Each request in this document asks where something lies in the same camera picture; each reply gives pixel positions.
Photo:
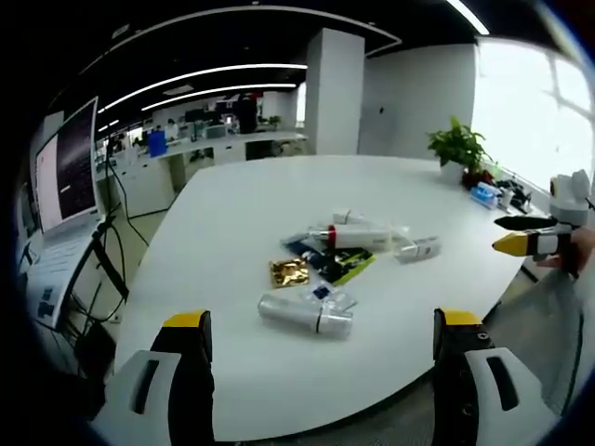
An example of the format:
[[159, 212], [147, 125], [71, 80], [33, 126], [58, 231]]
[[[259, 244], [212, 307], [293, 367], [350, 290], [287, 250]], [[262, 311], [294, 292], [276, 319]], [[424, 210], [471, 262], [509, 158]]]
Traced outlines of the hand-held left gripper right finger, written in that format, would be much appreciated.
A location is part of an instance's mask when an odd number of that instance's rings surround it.
[[434, 310], [434, 445], [535, 445], [553, 427], [539, 379], [482, 320]]

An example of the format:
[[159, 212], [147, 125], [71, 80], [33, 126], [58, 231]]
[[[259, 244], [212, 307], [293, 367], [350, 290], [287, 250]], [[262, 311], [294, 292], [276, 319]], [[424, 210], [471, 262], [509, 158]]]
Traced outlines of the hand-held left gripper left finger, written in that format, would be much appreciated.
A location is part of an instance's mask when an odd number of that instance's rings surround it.
[[106, 445], [213, 445], [214, 390], [210, 312], [176, 314], [114, 373], [91, 425]]

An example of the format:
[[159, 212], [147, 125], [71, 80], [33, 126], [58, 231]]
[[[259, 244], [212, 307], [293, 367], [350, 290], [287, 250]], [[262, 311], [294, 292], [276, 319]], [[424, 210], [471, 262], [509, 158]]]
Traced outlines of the person's right hand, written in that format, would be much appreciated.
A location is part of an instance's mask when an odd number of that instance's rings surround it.
[[574, 278], [578, 278], [586, 267], [594, 249], [594, 230], [581, 227], [571, 236], [573, 248], [563, 254], [549, 256], [536, 264], [541, 268], [562, 269]]

